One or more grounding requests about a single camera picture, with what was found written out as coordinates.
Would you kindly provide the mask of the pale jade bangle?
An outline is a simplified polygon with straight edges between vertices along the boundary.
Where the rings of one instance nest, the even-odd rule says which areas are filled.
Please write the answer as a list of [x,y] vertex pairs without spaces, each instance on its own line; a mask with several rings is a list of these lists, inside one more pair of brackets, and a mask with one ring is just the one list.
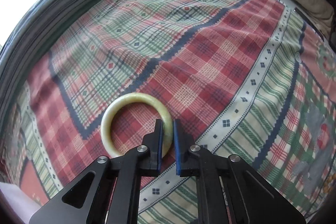
[[145,130],[154,125],[151,106],[163,121],[162,156],[166,156],[173,142],[173,119],[158,99],[145,93],[129,93],[114,100],[104,112],[100,135],[111,157],[122,156],[128,145],[136,144]]

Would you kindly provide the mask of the patchwork plaid bedspread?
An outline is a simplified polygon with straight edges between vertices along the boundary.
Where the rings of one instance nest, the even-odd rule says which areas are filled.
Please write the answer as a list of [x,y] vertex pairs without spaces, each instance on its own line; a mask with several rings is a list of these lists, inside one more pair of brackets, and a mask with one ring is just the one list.
[[43,205],[105,153],[100,123],[146,93],[241,156],[310,220],[335,184],[335,53],[279,0],[102,0],[24,77],[1,183]]

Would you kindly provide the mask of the grey box at bed edge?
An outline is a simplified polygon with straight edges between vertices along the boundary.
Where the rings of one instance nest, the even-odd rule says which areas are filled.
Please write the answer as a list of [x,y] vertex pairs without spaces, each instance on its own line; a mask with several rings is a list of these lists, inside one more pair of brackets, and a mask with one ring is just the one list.
[[23,223],[29,223],[30,218],[41,208],[15,184],[1,182],[1,193],[9,208]]

